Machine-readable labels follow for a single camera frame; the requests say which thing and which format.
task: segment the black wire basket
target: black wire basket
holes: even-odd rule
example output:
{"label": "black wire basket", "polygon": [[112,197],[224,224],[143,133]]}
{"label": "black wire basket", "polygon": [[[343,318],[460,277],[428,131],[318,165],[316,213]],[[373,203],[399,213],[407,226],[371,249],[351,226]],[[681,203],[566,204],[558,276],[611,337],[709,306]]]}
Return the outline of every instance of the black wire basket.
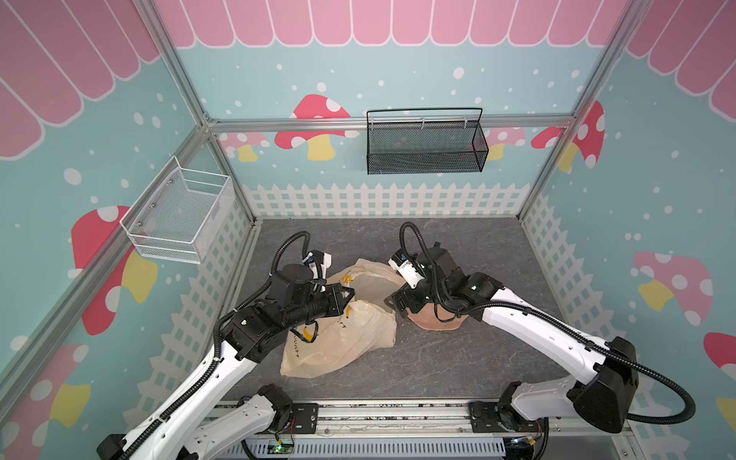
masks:
{"label": "black wire basket", "polygon": [[368,174],[483,171],[482,114],[477,107],[368,110]]}

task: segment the plastic bag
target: plastic bag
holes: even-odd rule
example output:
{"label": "plastic bag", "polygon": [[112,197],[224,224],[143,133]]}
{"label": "plastic bag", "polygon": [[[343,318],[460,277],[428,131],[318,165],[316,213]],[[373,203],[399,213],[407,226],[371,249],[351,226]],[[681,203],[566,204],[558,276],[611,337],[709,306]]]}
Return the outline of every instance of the plastic bag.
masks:
{"label": "plastic bag", "polygon": [[[318,319],[319,334],[308,344],[289,333],[281,360],[281,374],[314,378],[353,362],[366,351],[391,348],[396,342],[396,315],[383,299],[404,284],[404,279],[383,263],[358,259],[355,265],[332,275],[355,289],[355,297],[338,318]],[[311,338],[314,326],[302,328]]]}

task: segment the wire mesh basket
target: wire mesh basket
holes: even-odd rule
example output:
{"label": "wire mesh basket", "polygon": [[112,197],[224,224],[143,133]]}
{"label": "wire mesh basket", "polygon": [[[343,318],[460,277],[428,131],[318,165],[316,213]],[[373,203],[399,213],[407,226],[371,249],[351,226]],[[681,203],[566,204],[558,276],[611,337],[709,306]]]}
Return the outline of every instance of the wire mesh basket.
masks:
{"label": "wire mesh basket", "polygon": [[176,157],[120,219],[148,258],[201,263],[235,200],[229,176],[182,168]]}
{"label": "wire mesh basket", "polygon": [[482,114],[478,107],[368,110],[368,174],[483,171]]}

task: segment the pink mushroom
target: pink mushroom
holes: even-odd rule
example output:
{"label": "pink mushroom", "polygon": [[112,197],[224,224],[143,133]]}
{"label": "pink mushroom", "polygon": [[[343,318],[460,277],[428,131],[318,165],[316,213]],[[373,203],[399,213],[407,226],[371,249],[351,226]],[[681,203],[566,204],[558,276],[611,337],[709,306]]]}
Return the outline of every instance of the pink mushroom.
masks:
{"label": "pink mushroom", "polygon": [[703,348],[713,364],[736,380],[736,337],[711,332],[705,335]]}
{"label": "pink mushroom", "polygon": [[[332,99],[319,94],[309,94],[302,99],[289,118],[349,118],[350,114]],[[348,138],[358,137],[358,131],[307,131],[279,132],[276,145],[282,149],[293,149],[305,142],[309,144],[307,158],[314,161],[327,161],[335,158],[335,149],[330,143],[331,135]]]}
{"label": "pink mushroom", "polygon": [[2,427],[5,460],[34,460],[46,443],[49,420],[67,428],[77,423],[90,399],[89,385],[64,383],[89,352],[87,345],[65,345],[38,376],[10,419]]}
{"label": "pink mushroom", "polygon": [[639,286],[647,305],[661,311],[676,298],[691,325],[697,326],[706,319],[713,304],[713,284],[708,269],[698,259],[637,252],[634,266],[634,276],[643,273],[652,278],[650,283]]}
{"label": "pink mushroom", "polygon": [[[535,149],[551,147],[557,142],[561,131],[558,127],[549,127],[531,140],[531,146]],[[573,159],[578,152],[583,155],[583,160],[588,168],[595,166],[601,157],[605,135],[606,116],[601,103],[595,101],[583,124],[578,128],[573,142],[562,154],[562,158],[557,164],[560,171],[571,173]]]}
{"label": "pink mushroom", "polygon": [[258,159],[252,146],[268,147],[271,145],[262,132],[223,132],[219,140],[229,158],[235,158],[235,152],[237,152],[238,159],[243,162]]}
{"label": "pink mushroom", "polygon": [[490,128],[486,130],[488,142],[487,160],[503,158],[503,146],[514,145],[521,147],[526,144],[526,132],[522,128]]}
{"label": "pink mushroom", "polygon": [[[87,266],[118,226],[119,218],[127,209],[126,206],[100,208],[85,214],[74,224],[71,228],[71,248],[76,268],[69,270],[70,277],[77,276]],[[113,324],[122,286],[130,290],[138,303],[142,303],[153,288],[157,275],[158,265],[144,260],[130,247],[82,314],[87,333],[95,336]]]}

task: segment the white wire basket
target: white wire basket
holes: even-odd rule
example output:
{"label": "white wire basket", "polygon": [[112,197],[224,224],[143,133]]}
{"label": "white wire basket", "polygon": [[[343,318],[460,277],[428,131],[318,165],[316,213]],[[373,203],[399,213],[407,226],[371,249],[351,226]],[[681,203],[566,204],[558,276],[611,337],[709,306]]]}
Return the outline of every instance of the white wire basket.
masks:
{"label": "white wire basket", "polygon": [[172,157],[160,179],[120,219],[144,257],[201,263],[235,200],[229,176],[182,168]]}

